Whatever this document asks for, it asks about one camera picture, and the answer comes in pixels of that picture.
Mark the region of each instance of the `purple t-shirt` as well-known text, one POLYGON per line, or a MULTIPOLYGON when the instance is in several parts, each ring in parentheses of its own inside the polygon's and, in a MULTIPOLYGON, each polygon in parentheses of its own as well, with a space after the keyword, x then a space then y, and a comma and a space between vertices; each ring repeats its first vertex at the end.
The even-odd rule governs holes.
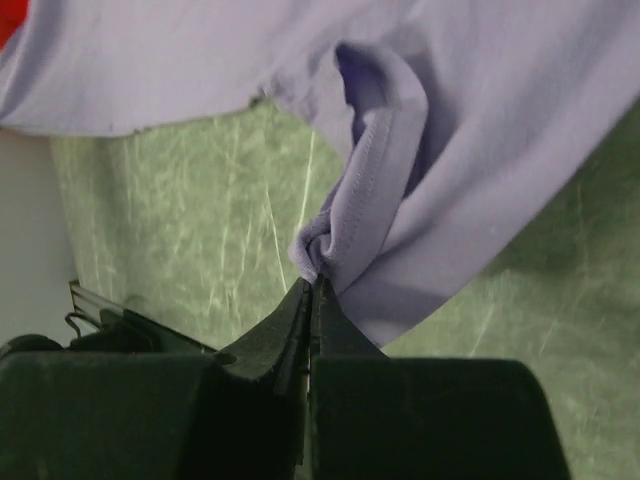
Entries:
POLYGON ((345 170, 290 256, 379 345, 455 294, 640 92, 636 0, 31 0, 0 125, 116 136, 268 95, 345 170))

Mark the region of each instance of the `green tabletop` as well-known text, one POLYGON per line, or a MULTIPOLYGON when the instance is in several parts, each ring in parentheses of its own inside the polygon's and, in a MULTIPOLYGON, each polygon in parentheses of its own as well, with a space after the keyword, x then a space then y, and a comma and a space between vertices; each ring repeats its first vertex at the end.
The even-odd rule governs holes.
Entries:
MULTIPOLYGON (((342 168, 269 102, 52 146, 81 284, 215 347, 297 277, 288 245, 342 168)), ((575 477, 640 478, 639 236, 640 106, 485 272, 386 352, 521 359, 575 477)))

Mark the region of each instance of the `red object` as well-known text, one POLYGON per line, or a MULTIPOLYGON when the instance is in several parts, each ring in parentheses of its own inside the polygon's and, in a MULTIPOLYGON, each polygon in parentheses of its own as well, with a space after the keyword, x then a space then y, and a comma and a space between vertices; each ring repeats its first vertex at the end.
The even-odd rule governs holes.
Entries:
POLYGON ((29 0, 0 0, 0 50, 27 18, 29 0))

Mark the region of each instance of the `white wall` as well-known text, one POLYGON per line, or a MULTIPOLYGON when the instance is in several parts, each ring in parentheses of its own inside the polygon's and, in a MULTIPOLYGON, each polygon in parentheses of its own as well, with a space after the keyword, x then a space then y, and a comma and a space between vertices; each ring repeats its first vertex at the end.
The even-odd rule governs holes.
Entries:
POLYGON ((48 141, 0 131, 0 344, 24 333, 66 343, 75 277, 48 141))

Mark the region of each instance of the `lavender fabric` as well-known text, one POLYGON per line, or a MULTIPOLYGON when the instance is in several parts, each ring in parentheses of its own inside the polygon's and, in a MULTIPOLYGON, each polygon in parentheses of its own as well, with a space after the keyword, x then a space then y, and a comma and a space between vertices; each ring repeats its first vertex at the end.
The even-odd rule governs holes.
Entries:
POLYGON ((378 345, 455 294, 640 92, 636 0, 31 0, 0 125, 115 136, 268 95, 345 170, 290 256, 378 345))

